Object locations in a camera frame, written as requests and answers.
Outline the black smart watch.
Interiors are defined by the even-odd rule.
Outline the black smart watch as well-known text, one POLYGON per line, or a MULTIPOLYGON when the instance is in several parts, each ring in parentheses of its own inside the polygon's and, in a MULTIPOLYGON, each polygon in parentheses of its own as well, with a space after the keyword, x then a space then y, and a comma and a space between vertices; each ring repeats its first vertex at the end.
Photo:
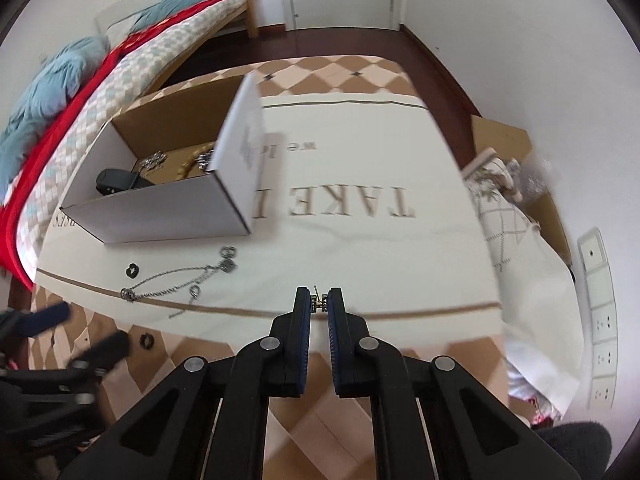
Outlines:
POLYGON ((137 171, 127 171, 106 168, 96 177, 96 190, 102 196, 109 196, 120 192, 148 188, 153 183, 142 177, 137 171))

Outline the silver chain cluster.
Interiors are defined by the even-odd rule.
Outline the silver chain cluster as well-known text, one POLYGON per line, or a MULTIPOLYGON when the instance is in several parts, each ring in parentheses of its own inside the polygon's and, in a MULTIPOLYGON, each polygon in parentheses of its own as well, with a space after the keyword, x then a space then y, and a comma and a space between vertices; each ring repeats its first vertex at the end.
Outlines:
POLYGON ((162 151, 157 151, 153 155, 149 157, 145 157, 145 159, 140 162, 140 170, 141 171, 152 171, 163 165, 165 160, 167 159, 167 155, 162 151))

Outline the black clover charm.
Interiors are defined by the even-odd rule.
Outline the black clover charm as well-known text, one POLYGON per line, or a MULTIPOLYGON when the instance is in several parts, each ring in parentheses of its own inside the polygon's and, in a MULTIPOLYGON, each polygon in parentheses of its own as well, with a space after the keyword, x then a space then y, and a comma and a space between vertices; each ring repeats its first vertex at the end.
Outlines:
POLYGON ((128 276, 128 278, 136 278, 139 274, 139 271, 140 269, 137 263, 130 263, 130 265, 126 269, 126 275, 128 276))

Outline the checkered beige tablecloth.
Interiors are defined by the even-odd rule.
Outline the checkered beige tablecloth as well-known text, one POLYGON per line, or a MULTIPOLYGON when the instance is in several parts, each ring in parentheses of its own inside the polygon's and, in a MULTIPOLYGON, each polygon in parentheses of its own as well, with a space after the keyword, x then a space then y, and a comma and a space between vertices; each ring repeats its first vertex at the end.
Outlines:
POLYGON ((190 356, 218 360, 268 332, 299 287, 342 290, 347 311, 407 356, 457 360, 497 399, 508 381, 498 286, 468 191, 408 75, 376 56, 250 66, 264 104, 266 166, 255 237, 238 266, 190 302, 175 284, 218 259, 226 240, 104 245, 62 214, 37 264, 35 303, 67 299, 72 319, 32 347, 36 365, 77 356, 109 330, 137 341, 109 374, 122 416, 190 356), (137 263, 139 274, 126 269, 137 263))

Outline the red blanket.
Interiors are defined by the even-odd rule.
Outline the red blanket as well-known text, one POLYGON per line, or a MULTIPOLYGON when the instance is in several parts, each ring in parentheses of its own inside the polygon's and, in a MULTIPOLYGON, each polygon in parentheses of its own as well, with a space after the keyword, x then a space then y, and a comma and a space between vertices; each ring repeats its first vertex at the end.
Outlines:
POLYGON ((134 102, 171 63, 220 29, 247 0, 205 0, 136 32, 107 55, 96 74, 30 152, 1 206, 1 267, 34 288, 44 234, 79 159, 99 130, 134 102))

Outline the white patterned bag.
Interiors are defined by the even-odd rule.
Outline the white patterned bag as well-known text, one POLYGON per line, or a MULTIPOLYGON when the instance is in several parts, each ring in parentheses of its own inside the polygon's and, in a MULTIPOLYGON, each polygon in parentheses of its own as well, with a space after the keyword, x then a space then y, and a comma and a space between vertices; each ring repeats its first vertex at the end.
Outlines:
POLYGON ((508 166, 492 148, 462 171, 498 280, 506 333, 509 394, 561 419, 579 387, 584 334, 570 269, 519 198, 508 166))

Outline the white cardboard box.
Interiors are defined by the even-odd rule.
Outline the white cardboard box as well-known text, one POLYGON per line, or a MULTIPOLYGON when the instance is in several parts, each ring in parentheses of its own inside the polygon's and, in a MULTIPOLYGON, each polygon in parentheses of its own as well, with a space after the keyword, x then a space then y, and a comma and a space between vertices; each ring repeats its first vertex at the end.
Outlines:
POLYGON ((253 238, 268 134, 252 73, 158 92, 110 119, 76 167, 60 209, 104 245, 253 238), (141 171, 145 157, 167 159, 141 171), (106 168, 153 183, 109 196, 106 168))

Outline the bed with checkered sheet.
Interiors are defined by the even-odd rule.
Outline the bed with checkered sheet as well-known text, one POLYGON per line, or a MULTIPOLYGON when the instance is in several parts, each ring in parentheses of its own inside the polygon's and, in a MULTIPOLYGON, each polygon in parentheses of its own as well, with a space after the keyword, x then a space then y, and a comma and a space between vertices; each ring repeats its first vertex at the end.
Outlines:
POLYGON ((250 0, 118 0, 28 85, 1 133, 1 265, 35 274, 44 233, 102 126, 250 0))

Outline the blue quilt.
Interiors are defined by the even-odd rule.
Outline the blue quilt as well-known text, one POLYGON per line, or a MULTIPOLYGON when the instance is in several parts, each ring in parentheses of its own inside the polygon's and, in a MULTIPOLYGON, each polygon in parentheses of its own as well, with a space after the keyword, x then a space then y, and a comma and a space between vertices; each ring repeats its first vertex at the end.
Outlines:
POLYGON ((44 62, 1 131, 1 193, 6 194, 28 155, 55 118, 96 74, 107 55, 135 32, 205 0, 142 0, 107 21, 100 34, 77 39, 44 62))

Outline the brown cardboard box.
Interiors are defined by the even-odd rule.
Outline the brown cardboard box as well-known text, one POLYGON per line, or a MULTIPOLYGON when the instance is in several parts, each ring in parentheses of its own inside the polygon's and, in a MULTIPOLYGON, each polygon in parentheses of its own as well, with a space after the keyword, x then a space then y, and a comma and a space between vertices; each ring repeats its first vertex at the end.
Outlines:
POLYGON ((496 152, 514 181, 515 188, 508 196, 539 224, 542 237, 571 266, 570 245, 550 191, 555 179, 550 162, 535 151, 524 129, 473 116, 472 133, 476 154, 480 156, 488 148, 496 152))

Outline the black fuzzy object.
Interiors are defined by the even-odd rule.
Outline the black fuzzy object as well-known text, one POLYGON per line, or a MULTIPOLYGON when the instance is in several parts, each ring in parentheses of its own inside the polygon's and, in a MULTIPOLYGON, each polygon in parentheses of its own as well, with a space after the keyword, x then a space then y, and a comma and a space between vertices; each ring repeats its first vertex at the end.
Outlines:
POLYGON ((562 456, 584 480, 601 479, 612 453, 611 435, 598 422, 571 422, 535 429, 536 434, 562 456))

